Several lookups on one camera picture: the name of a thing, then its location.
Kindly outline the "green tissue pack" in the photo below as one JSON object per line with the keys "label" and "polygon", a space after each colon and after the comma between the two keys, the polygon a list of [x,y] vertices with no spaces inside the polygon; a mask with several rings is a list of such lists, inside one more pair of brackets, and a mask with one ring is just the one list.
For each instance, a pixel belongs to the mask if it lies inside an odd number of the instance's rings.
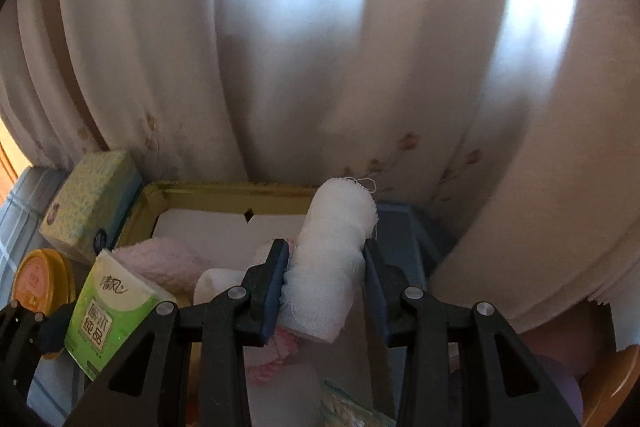
{"label": "green tissue pack", "polygon": [[65,348],[92,381],[159,303],[176,300],[102,251],[82,286],[65,336]]}

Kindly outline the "clear crinkly plastic bag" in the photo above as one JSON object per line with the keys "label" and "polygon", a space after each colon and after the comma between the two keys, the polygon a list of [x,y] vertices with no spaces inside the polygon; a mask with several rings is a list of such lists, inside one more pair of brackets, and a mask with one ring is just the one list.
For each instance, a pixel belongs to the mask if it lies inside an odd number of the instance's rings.
{"label": "clear crinkly plastic bag", "polygon": [[320,412],[326,427],[395,427],[388,416],[363,407],[340,387],[322,381]]}

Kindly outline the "white foam block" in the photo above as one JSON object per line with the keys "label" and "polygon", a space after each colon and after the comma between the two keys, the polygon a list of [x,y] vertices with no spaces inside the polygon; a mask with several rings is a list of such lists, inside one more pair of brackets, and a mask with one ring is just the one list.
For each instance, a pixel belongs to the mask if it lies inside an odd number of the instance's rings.
{"label": "white foam block", "polygon": [[206,270],[196,282],[193,295],[195,306],[209,303],[229,288],[238,286],[244,279],[244,272],[230,269]]}

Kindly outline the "white gauze roll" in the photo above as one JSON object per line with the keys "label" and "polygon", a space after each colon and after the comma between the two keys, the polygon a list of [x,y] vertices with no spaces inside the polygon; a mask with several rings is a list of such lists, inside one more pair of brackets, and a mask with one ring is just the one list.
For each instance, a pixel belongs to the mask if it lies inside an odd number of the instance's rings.
{"label": "white gauze roll", "polygon": [[363,282],[363,246],[378,221],[372,194],[352,178],[314,193],[284,273],[279,324],[297,336],[334,343]]}

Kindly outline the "pink fluffy cloth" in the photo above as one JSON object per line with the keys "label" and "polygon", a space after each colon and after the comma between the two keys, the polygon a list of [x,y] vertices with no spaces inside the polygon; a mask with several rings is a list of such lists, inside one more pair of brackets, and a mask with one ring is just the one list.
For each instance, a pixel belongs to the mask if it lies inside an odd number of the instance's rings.
{"label": "pink fluffy cloth", "polygon": [[214,266],[188,245],[167,237],[118,247],[111,255],[127,270],[173,294],[192,294],[201,275]]}

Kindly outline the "pink floral curtain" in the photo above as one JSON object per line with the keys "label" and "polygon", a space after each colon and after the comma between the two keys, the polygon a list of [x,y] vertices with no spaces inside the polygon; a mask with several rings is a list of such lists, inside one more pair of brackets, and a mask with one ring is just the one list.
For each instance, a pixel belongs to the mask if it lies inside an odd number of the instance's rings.
{"label": "pink floral curtain", "polygon": [[521,331],[639,271],[639,0],[2,0],[1,119],[40,166],[370,178]]}

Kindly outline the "purple round object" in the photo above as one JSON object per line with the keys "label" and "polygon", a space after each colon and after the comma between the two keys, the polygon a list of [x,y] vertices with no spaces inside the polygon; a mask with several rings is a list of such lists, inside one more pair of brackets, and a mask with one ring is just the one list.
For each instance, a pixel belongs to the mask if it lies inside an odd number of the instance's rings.
{"label": "purple round object", "polygon": [[563,399],[577,418],[578,424],[581,424],[584,419],[584,399],[582,399],[582,392],[577,379],[563,364],[555,359],[545,355],[537,355],[537,361],[546,371],[555,387],[558,388]]}

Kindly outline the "gold rectangular tin box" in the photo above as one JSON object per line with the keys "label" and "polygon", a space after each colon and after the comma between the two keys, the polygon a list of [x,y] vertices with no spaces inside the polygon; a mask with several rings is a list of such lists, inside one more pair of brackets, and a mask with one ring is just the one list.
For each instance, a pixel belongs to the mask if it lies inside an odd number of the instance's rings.
{"label": "gold rectangular tin box", "polygon": [[[317,190],[283,185],[151,184],[134,205],[117,248],[167,237],[212,262],[212,269],[245,273],[266,259],[275,239],[288,243],[291,258]],[[340,387],[363,407],[393,414],[388,358],[374,335],[363,282],[334,343],[295,336],[297,355],[267,384],[248,383],[256,425],[320,424],[322,381]]]}

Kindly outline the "yellow patterned tissue box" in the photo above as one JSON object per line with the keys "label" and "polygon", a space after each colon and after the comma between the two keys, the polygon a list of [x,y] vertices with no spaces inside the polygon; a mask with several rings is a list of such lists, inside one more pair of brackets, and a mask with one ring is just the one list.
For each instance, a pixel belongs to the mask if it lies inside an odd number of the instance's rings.
{"label": "yellow patterned tissue box", "polygon": [[83,265],[116,243],[142,176],[127,152],[90,153],[54,196],[40,225],[41,235],[57,250]]}

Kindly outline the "round gold tin lid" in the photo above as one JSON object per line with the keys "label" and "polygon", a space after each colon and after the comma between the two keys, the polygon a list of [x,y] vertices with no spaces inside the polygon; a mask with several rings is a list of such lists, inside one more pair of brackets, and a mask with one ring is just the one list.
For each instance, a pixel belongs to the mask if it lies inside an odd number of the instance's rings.
{"label": "round gold tin lid", "polygon": [[64,338],[77,299],[77,283],[70,259],[51,248],[35,249],[22,260],[14,275],[11,301],[41,313],[51,322],[47,335],[58,351],[43,355],[57,358],[64,349]]}

